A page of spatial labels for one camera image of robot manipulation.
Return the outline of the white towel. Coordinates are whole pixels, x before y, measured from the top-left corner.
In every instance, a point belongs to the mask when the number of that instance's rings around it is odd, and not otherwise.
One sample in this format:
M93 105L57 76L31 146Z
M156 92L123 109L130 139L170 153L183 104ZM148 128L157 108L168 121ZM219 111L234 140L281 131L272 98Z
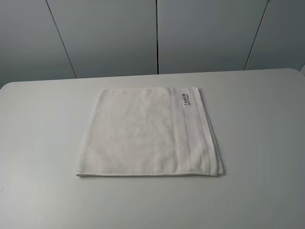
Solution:
M78 177L223 173L197 87L101 90L81 147Z

